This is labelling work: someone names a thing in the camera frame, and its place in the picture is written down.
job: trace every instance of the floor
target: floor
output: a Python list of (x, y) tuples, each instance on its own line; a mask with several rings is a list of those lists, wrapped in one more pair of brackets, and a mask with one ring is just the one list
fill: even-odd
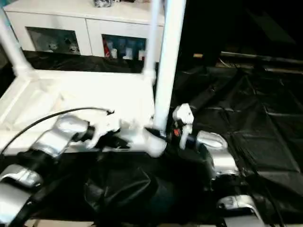
[[(26, 223), (27, 227), (90, 227), (92, 222), (74, 222), (74, 221), (54, 221), (54, 220), (29, 220)], [(159, 227), (215, 227), (210, 225), (185, 225), (180, 226), (177, 224), (162, 224)], [(287, 225), (287, 227), (303, 227), (302, 224), (299, 225)]]

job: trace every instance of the wire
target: wire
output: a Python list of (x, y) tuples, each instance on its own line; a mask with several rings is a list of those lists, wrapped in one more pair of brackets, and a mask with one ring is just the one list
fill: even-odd
[(110, 111), (108, 109), (104, 109), (104, 108), (97, 108), (97, 107), (80, 107), (80, 108), (75, 108), (75, 109), (69, 109), (69, 110), (64, 110), (64, 111), (60, 111), (51, 115), (48, 115), (44, 118), (41, 118), (37, 121), (35, 121), (34, 123), (30, 124), (29, 126), (27, 126), (26, 128), (24, 128), (23, 130), (21, 130), (20, 132), (18, 132), (8, 143), (7, 145), (5, 145), (5, 147), (2, 149), (2, 151), (0, 152), (0, 157), (2, 157), (6, 151), (6, 149), (12, 144), (12, 142), (14, 142), (19, 136), (21, 136), (24, 132), (26, 132), (27, 130), (33, 128), (35, 125), (50, 119), (52, 117), (56, 117), (65, 113), (70, 113), (70, 112), (74, 112), (74, 111), (78, 111), (78, 110), (100, 110), (100, 111), (105, 111), (107, 112), (108, 115), (113, 114), (114, 111)]
[(231, 67), (230, 65), (226, 64), (225, 62), (223, 62), (221, 58), (219, 58), (219, 61), (220, 61), (225, 67), (227, 67), (227, 68), (230, 68), (230, 67)]

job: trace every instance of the black plastic sheet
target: black plastic sheet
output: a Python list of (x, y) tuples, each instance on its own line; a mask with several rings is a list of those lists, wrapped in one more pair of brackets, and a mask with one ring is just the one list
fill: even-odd
[[(140, 72), (143, 66), (135, 61), (38, 52), (27, 52), (26, 57), (36, 69)], [(219, 133), (227, 139), (231, 153), (247, 171), (247, 181), (267, 222), (276, 223), (277, 214), (260, 179), (240, 154), (245, 153), (251, 159), (285, 222), (302, 223), (302, 85), (301, 75), (261, 70), (195, 68), (178, 71), (176, 75), (171, 109), (189, 103), (195, 116), (195, 129)], [(116, 221), (148, 222), (154, 218), (160, 222), (216, 222), (213, 198), (204, 191), (197, 168), (191, 163), (167, 155), (154, 159), (146, 154), (110, 154), (98, 163), (96, 157), (93, 153), (64, 154), (60, 168), (68, 167), (69, 171), (62, 171), (58, 178), (66, 179), (37, 214), (39, 217), (98, 219), (83, 196), (88, 174), (97, 168), (100, 172), (93, 172), (95, 179), (110, 185), (113, 191), (118, 190), (117, 176), (129, 184), (127, 174), (139, 179), (140, 186), (150, 187), (144, 197), (139, 196), (129, 204), (125, 198), (119, 198), (123, 204), (120, 212), (113, 213), (110, 209)], [(13, 159), (6, 158), (6, 165)]]

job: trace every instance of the white platform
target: white platform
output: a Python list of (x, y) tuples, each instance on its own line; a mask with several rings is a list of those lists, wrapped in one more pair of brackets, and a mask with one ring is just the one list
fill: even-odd
[[(142, 74), (35, 70), (16, 78), (0, 99), (0, 149), (20, 130), (51, 113), (78, 107), (115, 111), (124, 122), (150, 124), (154, 114), (151, 81)], [(106, 112), (74, 112), (91, 124), (105, 121)], [(6, 154), (26, 150), (56, 118), (30, 129)]]

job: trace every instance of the white cabinet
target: white cabinet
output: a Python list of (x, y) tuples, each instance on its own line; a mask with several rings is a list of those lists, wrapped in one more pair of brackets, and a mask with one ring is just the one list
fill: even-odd
[[(149, 3), (129, 2), (95, 8), (93, 0), (18, 0), (4, 8), (23, 50), (105, 56), (109, 41), (118, 57), (132, 49), (134, 59), (146, 47), (149, 9)], [(156, 61), (163, 28), (164, 9), (158, 18)]]

